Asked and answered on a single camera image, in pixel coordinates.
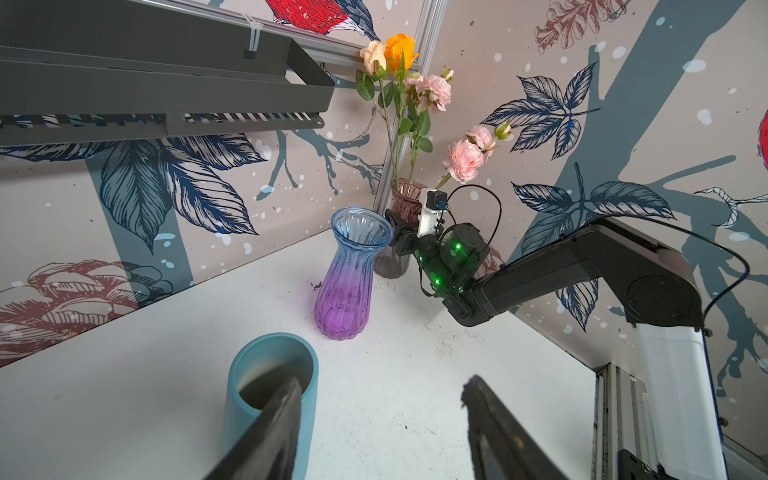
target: robotic arm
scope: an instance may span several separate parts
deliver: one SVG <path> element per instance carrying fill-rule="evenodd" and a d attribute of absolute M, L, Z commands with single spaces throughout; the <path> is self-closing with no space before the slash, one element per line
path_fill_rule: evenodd
<path fill-rule="evenodd" d="M 602 277 L 635 328 L 650 393 L 659 463 L 679 480 L 727 474 L 720 449 L 702 337 L 701 297 L 682 253 L 614 218 L 597 217 L 486 278 L 474 274 L 489 245 L 477 228 L 460 223 L 442 231 L 435 212 L 445 194 L 422 200 L 421 222 L 391 210 L 392 245 L 412 254 L 457 322 L 476 326 L 513 306 L 560 288 Z"/>

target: orange tulip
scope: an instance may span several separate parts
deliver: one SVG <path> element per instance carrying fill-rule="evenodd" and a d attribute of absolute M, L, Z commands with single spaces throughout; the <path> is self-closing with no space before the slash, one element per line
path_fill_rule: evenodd
<path fill-rule="evenodd" d="M 396 71 L 400 69 L 403 58 L 406 60 L 406 70 L 411 68 L 413 61 L 419 54 L 414 54 L 416 49 L 416 42 L 408 35 L 397 34 L 394 37 L 386 41 L 386 49 L 384 55 L 386 56 L 387 63 L 389 64 L 390 71 Z"/>

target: blue and purple glass vase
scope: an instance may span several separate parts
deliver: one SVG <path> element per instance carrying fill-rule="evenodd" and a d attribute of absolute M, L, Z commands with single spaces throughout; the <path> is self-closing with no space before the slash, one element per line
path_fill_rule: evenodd
<path fill-rule="evenodd" d="M 351 339 L 368 323 L 373 257 L 395 232 L 381 215 L 366 208 L 343 208 L 331 217 L 339 249 L 315 302 L 315 324 L 337 339 Z"/>

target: white table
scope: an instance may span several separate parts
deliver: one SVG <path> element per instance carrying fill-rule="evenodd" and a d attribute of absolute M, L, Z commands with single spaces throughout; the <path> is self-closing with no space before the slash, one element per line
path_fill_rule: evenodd
<path fill-rule="evenodd" d="M 326 231 L 1 368 L 0 478 L 202 478 L 232 359 L 276 331 L 319 358 L 308 480 L 474 478 L 460 395 L 476 373 L 568 477 L 590 477 L 591 370 L 509 313 L 459 325 L 413 265 L 374 276 L 360 335 L 328 339 L 311 283 L 335 251 Z"/>

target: zip tie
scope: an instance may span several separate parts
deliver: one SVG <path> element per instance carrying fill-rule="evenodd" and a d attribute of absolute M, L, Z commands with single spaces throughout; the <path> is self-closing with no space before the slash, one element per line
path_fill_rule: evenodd
<path fill-rule="evenodd" d="M 248 26 L 250 26 L 250 42 L 248 44 L 248 50 L 256 51 L 256 49 L 259 48 L 259 37 L 261 36 L 261 29 L 264 27 L 264 24 L 257 22 L 247 13 L 240 14 L 245 18 L 245 21 L 248 22 Z"/>

